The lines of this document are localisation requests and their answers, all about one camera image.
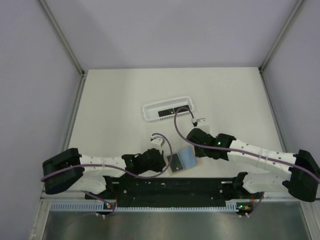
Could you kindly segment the black VIP card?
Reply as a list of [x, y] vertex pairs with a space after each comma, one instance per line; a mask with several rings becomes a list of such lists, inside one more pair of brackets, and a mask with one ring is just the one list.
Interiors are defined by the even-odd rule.
[[184, 169], [179, 159], [179, 156], [176, 153], [172, 155], [172, 159], [170, 162], [170, 169], [172, 173], [176, 173]]

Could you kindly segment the beige card holder wallet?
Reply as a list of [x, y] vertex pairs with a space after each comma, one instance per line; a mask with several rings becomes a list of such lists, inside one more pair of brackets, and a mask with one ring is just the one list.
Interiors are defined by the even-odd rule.
[[195, 150], [192, 146], [188, 146], [183, 149], [180, 149], [179, 151], [174, 152], [173, 154], [178, 155], [182, 163], [183, 170], [172, 173], [169, 166], [167, 171], [170, 176], [186, 172], [188, 170], [194, 169], [203, 164], [203, 161], [200, 158], [196, 157]]

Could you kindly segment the white plastic basket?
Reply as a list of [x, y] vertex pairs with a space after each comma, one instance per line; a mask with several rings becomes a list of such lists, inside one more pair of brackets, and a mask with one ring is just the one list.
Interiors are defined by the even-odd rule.
[[147, 122], [156, 122], [173, 118], [176, 111], [181, 107], [193, 111], [193, 100], [189, 96], [182, 96], [148, 103], [143, 105], [142, 113]]

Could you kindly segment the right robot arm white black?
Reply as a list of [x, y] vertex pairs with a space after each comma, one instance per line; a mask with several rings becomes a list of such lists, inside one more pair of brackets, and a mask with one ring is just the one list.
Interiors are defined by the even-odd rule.
[[233, 183], [239, 198], [260, 192], [288, 192], [304, 202], [318, 200], [320, 167], [306, 150], [298, 153], [278, 152], [245, 143], [232, 135], [219, 133], [213, 137], [195, 127], [186, 137], [196, 156], [243, 163], [264, 173], [241, 172]]

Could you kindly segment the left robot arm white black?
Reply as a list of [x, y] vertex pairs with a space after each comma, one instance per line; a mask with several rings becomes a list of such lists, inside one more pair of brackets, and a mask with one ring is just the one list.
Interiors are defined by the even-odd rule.
[[56, 195], [67, 190], [86, 191], [109, 198], [114, 191], [106, 178], [136, 177], [147, 171], [161, 174], [166, 167], [164, 154], [151, 148], [144, 153], [119, 157], [93, 157], [67, 149], [42, 164], [44, 191]]

